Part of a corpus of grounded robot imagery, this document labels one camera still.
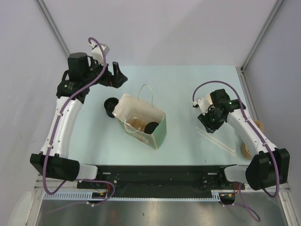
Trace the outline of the black plastic cup lid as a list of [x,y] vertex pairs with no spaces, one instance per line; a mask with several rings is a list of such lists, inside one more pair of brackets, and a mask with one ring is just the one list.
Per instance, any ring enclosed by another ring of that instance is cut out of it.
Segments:
[[155,131],[155,129],[157,128],[158,125],[159,125],[159,123],[157,123],[155,121],[146,124],[146,126],[144,128],[144,133],[152,134]]

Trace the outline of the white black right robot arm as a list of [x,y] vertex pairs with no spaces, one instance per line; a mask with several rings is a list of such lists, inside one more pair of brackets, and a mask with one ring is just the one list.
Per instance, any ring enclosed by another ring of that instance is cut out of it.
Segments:
[[250,151],[252,159],[248,165],[224,167],[217,177],[220,188],[228,189],[234,182],[240,182],[253,190],[261,190],[287,182],[289,152],[278,148],[264,135],[240,99],[231,100],[224,89],[218,89],[207,97],[194,100],[192,105],[200,109],[198,120],[207,133],[214,133],[227,123]]

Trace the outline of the green patterned paper gift bag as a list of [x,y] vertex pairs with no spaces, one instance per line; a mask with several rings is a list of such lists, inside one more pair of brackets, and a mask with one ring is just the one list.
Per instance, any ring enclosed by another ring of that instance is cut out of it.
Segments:
[[[153,99],[146,102],[139,95],[133,97],[125,93],[116,105],[113,115],[126,134],[155,150],[163,144],[167,134],[166,113],[153,104]],[[152,134],[146,134],[128,123],[133,118],[138,118],[147,124],[155,121],[159,125]]]

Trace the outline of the white straw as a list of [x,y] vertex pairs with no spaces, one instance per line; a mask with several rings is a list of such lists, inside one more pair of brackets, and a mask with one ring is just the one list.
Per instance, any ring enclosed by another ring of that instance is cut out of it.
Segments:
[[221,142],[220,140],[214,138],[213,136],[207,134],[206,132],[204,132],[202,129],[200,129],[199,127],[196,127],[196,132],[201,135],[202,137],[204,137],[205,139],[209,140],[211,143],[219,146],[222,150],[232,154],[232,155],[237,155],[236,154],[236,150],[234,150],[233,148],[230,148],[228,145],[224,144],[223,142]]

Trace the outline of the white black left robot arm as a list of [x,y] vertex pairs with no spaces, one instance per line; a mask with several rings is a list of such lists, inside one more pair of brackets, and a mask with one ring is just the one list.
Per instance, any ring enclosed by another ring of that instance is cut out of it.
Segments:
[[104,177],[94,165],[71,160],[69,144],[76,118],[94,82],[107,87],[119,88],[127,81],[118,62],[113,62],[113,71],[101,65],[86,53],[72,53],[68,57],[68,70],[63,73],[57,87],[55,116],[48,137],[39,154],[32,154],[31,165],[44,177],[74,181],[87,179],[93,188],[103,185]]

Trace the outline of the single brown cardboard cup carrier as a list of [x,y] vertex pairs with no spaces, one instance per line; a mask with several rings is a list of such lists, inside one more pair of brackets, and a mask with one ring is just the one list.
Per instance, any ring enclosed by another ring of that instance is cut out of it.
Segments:
[[128,123],[135,128],[136,130],[139,130],[141,132],[144,132],[145,130],[145,126],[147,125],[146,122],[138,119],[138,118],[133,118],[131,120],[128,121]]

